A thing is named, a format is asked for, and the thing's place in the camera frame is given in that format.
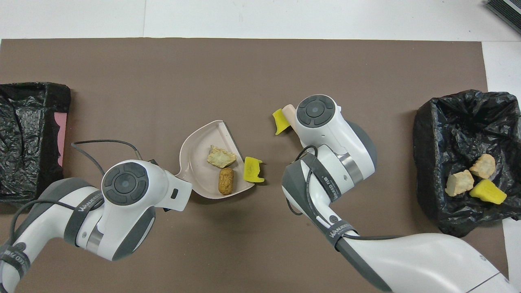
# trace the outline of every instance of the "strap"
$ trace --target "strap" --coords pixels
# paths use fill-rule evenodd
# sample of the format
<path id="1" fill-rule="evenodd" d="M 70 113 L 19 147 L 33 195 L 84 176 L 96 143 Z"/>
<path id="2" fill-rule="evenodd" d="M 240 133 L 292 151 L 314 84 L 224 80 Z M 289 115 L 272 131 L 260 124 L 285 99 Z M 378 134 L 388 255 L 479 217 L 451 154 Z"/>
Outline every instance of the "strap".
<path id="1" fill-rule="evenodd" d="M 88 213 L 103 200 L 101 190 L 96 190 L 86 197 L 72 212 L 64 231 L 64 240 L 72 245 L 76 244 L 76 236 L 80 232 L 81 225 L 87 218 Z"/>
<path id="2" fill-rule="evenodd" d="M 318 182 L 320 182 L 320 185 L 322 185 L 329 196 L 331 202 L 339 199 L 342 194 L 340 193 L 338 185 L 318 158 L 312 154 L 307 154 L 303 156 L 301 160 L 311 169 L 315 177 L 318 179 Z"/>
<path id="3" fill-rule="evenodd" d="M 334 223 L 331 227 L 329 227 L 328 233 L 326 234 L 326 238 L 336 249 L 338 240 L 342 238 L 342 236 L 345 233 L 354 229 L 355 228 L 353 228 L 353 226 L 351 226 L 351 224 L 349 224 L 348 222 L 340 220 Z"/>
<path id="4" fill-rule="evenodd" d="M 18 271 L 20 279 L 23 278 L 31 266 L 31 261 L 27 254 L 18 247 L 7 244 L 0 247 L 0 260 L 14 267 Z"/>

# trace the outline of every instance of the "trash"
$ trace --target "trash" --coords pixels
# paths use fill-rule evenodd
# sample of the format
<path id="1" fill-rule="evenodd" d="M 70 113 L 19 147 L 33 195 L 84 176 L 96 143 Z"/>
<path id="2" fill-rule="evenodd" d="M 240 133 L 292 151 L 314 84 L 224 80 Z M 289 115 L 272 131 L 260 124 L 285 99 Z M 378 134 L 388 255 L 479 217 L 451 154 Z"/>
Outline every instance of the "trash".
<path id="1" fill-rule="evenodd" d="M 236 160 L 236 154 L 229 152 L 225 149 L 218 148 L 215 145 L 210 145 L 210 153 L 206 158 L 207 163 L 212 164 L 221 169 L 231 165 Z"/>
<path id="2" fill-rule="evenodd" d="M 62 84 L 0 84 L 0 202 L 20 206 L 63 179 L 55 114 L 69 105 Z"/>
<path id="3" fill-rule="evenodd" d="M 218 190 L 219 169 L 207 162 L 211 145 L 219 145 L 237 156 L 229 167 L 235 172 L 233 192 L 223 196 Z M 231 133 L 222 120 L 215 120 L 194 131 L 187 137 L 179 152 L 180 171 L 177 178 L 190 182 L 192 189 L 208 199 L 223 199 L 234 196 L 254 186 L 251 182 L 239 180 L 244 173 L 241 152 Z"/>
<path id="4" fill-rule="evenodd" d="M 515 96 L 468 90 L 433 98 L 418 109 L 413 128 L 417 199 L 440 230 L 463 237 L 480 224 L 521 215 L 521 127 Z M 489 178 L 507 194 L 496 205 L 448 196 L 450 174 L 472 167 L 482 154 L 496 160 Z"/>
<path id="5" fill-rule="evenodd" d="M 219 192 L 223 196 L 227 196 L 233 191 L 233 169 L 223 168 L 219 172 Z"/>
<path id="6" fill-rule="evenodd" d="M 479 178 L 488 179 L 495 172 L 494 157 L 489 154 L 481 155 L 469 171 Z"/>
<path id="7" fill-rule="evenodd" d="M 472 187 L 474 187 L 474 178 L 468 170 L 464 170 L 463 172 L 451 174 L 447 178 L 445 192 L 449 196 L 455 197 L 458 194 L 469 191 Z"/>
<path id="8" fill-rule="evenodd" d="M 261 171 L 260 163 L 262 163 L 262 161 L 254 157 L 247 156 L 244 158 L 244 174 L 242 178 L 245 181 L 253 183 L 264 182 L 264 178 L 259 177 L 259 173 Z"/>
<path id="9" fill-rule="evenodd" d="M 506 199 L 506 193 L 501 191 L 488 179 L 483 179 L 470 191 L 470 196 L 483 201 L 501 204 Z"/>
<path id="10" fill-rule="evenodd" d="M 275 112 L 273 112 L 272 116 L 275 119 L 275 125 L 277 126 L 277 131 L 275 132 L 275 135 L 277 136 L 286 128 L 288 128 L 290 124 L 286 120 L 286 117 L 284 117 L 282 109 L 278 109 Z"/>

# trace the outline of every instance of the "food scrap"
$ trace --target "food scrap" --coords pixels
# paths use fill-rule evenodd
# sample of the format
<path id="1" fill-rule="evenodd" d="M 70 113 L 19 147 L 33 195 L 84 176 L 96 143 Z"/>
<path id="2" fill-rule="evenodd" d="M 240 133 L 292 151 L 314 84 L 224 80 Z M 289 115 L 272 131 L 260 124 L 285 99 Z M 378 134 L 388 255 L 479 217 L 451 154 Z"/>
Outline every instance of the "food scrap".
<path id="1" fill-rule="evenodd" d="M 455 197 L 460 193 L 472 189 L 472 187 L 474 187 L 474 178 L 468 170 L 465 170 L 449 176 L 445 192 L 447 192 L 449 196 Z"/>
<path id="2" fill-rule="evenodd" d="M 227 150 L 218 148 L 214 145 L 210 146 L 210 153 L 206 161 L 218 168 L 224 168 L 231 165 L 237 160 L 237 155 Z"/>
<path id="3" fill-rule="evenodd" d="M 224 168 L 219 172 L 219 192 L 227 196 L 233 191 L 233 169 Z"/>
<path id="4" fill-rule="evenodd" d="M 481 155 L 469 170 L 475 176 L 488 179 L 495 172 L 494 157 L 489 154 Z"/>

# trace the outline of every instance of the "circular button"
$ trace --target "circular button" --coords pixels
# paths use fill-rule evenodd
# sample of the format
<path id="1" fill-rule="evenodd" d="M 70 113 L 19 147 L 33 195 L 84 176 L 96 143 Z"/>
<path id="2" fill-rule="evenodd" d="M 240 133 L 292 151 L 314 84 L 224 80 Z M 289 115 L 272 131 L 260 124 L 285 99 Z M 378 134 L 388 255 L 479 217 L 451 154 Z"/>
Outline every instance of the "circular button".
<path id="1" fill-rule="evenodd" d="M 324 113 L 324 104 L 319 101 L 313 101 L 309 103 L 306 107 L 306 114 L 310 117 L 318 117 L 322 113 Z"/>
<path id="2" fill-rule="evenodd" d="M 134 176 L 124 173 L 119 175 L 114 181 L 114 188 L 119 193 L 129 193 L 135 188 L 135 178 Z"/>

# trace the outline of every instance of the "pink object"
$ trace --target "pink object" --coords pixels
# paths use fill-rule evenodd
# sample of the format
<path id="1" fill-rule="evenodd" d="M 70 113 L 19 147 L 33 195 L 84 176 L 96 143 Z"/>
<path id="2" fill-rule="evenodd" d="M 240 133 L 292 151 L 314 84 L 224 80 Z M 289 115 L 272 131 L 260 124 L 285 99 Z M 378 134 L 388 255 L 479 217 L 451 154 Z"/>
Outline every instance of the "pink object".
<path id="1" fill-rule="evenodd" d="M 60 152 L 60 157 L 58 157 L 58 165 L 62 166 L 64 160 L 65 126 L 67 122 L 67 113 L 55 112 L 54 120 L 60 127 L 60 130 L 58 131 L 58 151 Z"/>
<path id="2" fill-rule="evenodd" d="M 206 161 L 212 144 L 237 155 L 237 160 L 228 166 L 235 171 L 235 176 L 233 192 L 226 196 L 217 188 L 220 169 Z M 242 180 L 244 161 L 222 120 L 212 121 L 189 135 L 181 146 L 179 163 L 181 170 L 176 177 L 190 182 L 195 192 L 208 199 L 227 198 L 254 186 L 253 183 Z"/>
<path id="3" fill-rule="evenodd" d="M 284 114 L 284 117 L 288 121 L 288 123 L 291 125 L 291 128 L 296 132 L 295 127 L 295 107 L 291 104 L 286 105 L 284 108 L 282 108 L 282 113 Z"/>

